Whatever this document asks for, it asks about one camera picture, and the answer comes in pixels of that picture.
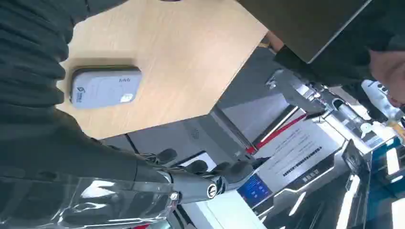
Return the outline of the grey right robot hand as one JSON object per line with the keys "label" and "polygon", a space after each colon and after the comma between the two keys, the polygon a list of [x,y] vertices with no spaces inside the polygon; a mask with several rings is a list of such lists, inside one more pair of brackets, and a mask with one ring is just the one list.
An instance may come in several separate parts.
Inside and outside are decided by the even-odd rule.
{"label": "grey right robot hand", "polygon": [[165,220],[183,203],[240,187],[240,161],[206,174],[86,136],[55,108],[0,107],[0,226],[3,229],[126,229]]}

